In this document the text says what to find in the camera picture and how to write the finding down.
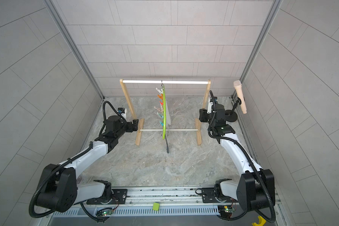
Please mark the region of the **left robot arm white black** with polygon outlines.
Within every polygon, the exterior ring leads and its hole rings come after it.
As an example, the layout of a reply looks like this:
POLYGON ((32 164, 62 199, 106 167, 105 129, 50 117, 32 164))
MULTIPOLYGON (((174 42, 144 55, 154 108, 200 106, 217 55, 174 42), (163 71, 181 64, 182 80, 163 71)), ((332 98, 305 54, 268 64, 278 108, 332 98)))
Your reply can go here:
POLYGON ((43 218, 54 212, 66 212, 73 205, 86 201, 120 204, 110 182, 94 180, 77 184, 78 177, 96 160, 110 153, 125 134, 138 131, 139 120, 126 121, 122 108, 114 115, 104 117, 99 136, 89 146, 72 158, 60 164, 47 165, 41 174, 36 191, 29 203, 28 212, 32 218, 43 218))

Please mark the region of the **green clip hanger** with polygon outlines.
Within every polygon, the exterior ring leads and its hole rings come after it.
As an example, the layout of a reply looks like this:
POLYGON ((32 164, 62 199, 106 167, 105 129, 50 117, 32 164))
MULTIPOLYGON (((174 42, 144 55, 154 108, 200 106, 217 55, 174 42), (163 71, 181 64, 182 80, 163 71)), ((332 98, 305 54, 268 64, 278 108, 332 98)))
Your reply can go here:
POLYGON ((161 125, 163 126, 163 139, 166 139, 166 131, 167 131, 167 123, 166 123, 166 96, 165 96, 165 85, 163 82, 161 82, 161 89, 156 88, 156 90, 159 92, 159 95, 157 97, 160 99, 161 104, 161 110, 162 110, 162 122, 161 125))

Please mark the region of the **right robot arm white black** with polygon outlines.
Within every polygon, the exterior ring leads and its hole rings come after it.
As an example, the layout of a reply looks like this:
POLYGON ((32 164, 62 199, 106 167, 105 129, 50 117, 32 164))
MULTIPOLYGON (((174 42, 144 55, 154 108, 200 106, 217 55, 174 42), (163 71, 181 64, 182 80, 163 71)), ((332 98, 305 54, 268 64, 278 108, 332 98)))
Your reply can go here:
POLYGON ((241 219, 248 212, 255 211, 261 219, 275 223, 275 177, 271 170, 263 169, 240 143, 235 130, 228 124, 228 111, 219 104, 217 97, 209 91, 208 107, 199 111, 199 121, 207 122, 208 135, 228 152, 238 169, 240 180, 220 179, 214 186, 215 198, 219 202, 238 202, 242 213, 233 216, 233 206, 221 206, 218 218, 225 221, 241 219))

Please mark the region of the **wooden clothes rack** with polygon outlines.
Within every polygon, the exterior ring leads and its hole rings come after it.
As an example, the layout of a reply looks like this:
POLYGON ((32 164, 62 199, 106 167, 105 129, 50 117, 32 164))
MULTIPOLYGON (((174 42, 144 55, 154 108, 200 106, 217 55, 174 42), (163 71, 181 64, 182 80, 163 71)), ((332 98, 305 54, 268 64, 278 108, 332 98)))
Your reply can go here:
POLYGON ((165 85, 166 84, 189 84, 189 85, 206 85, 206 91, 205 91, 205 95, 204 95, 204 99, 202 102, 202 108, 205 108, 205 105, 207 103, 207 99, 208 99, 208 94, 210 91, 210 87, 211 87, 211 80, 207 80, 207 81, 164 81, 164 80, 124 80, 124 79, 120 79, 120 85, 123 91, 123 94, 126 98, 126 101, 129 105, 129 110, 133 116, 134 119, 137 119, 137 115, 135 113, 135 109, 133 106, 133 103, 131 101, 131 97, 129 95, 128 89, 127 89, 127 84, 160 84, 161 85, 161 89, 157 89, 157 91, 159 92, 158 97, 162 100, 161 102, 161 108, 159 109, 160 112, 162 112, 162 122, 161 125, 163 126, 162 129, 144 129, 144 122, 145 119, 141 118, 139 120, 139 126, 138 126, 138 132, 137 132, 137 136, 136 136, 136 140, 135 140, 135 144, 137 146, 140 145, 140 141, 141 141, 141 136, 142 136, 142 132, 144 131, 162 131, 163 132, 163 139, 166 140, 166 132, 167 131, 172 131, 172 129, 169 128, 170 126, 170 114, 169 114, 169 108, 168 108, 168 104, 166 101, 166 92, 165 92, 165 85))

